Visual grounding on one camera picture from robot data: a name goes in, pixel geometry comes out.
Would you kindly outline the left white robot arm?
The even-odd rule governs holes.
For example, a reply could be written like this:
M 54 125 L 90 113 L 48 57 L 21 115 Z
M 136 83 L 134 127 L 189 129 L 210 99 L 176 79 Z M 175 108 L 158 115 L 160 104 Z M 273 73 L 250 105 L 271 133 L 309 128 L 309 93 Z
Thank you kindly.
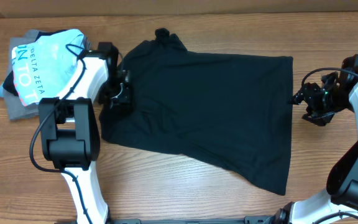
M 91 97 L 98 97 L 103 108 L 114 118 L 131 114 L 132 87 L 129 72 L 117 60 L 121 53 L 111 50 L 83 50 L 77 55 L 80 74 L 63 98 L 44 98 L 39 104 L 40 124 L 34 137 L 40 137 L 44 158 L 53 164 L 48 169 L 38 165 L 34 149 L 29 149 L 35 168 L 59 173 L 65 179 L 75 204 L 75 223 L 111 223 L 108 204 L 103 198 L 96 171 L 100 152 L 100 136 Z M 95 93 L 80 83 L 102 72 L 107 79 Z

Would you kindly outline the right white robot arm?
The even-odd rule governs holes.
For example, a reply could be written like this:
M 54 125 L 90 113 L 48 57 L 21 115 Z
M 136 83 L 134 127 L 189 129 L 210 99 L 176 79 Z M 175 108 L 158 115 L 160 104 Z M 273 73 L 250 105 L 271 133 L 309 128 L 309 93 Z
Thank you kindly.
M 325 126 L 344 109 L 355 114 L 358 135 L 358 54 L 345 58 L 340 68 L 329 67 L 321 85 L 302 81 L 290 103 L 308 106 L 303 119 Z M 264 223 L 333 223 L 344 218 L 358 220 L 358 140 L 331 169 L 326 187 L 299 202 L 290 202 Z

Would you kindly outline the black t-shirt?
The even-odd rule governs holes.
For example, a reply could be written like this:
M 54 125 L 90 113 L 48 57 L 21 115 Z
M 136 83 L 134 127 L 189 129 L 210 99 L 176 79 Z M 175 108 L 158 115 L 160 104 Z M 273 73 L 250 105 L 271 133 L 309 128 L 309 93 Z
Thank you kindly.
M 190 52 L 157 29 L 131 50 L 134 109 L 103 108 L 110 143 L 183 154 L 285 195 L 291 159 L 293 58 Z

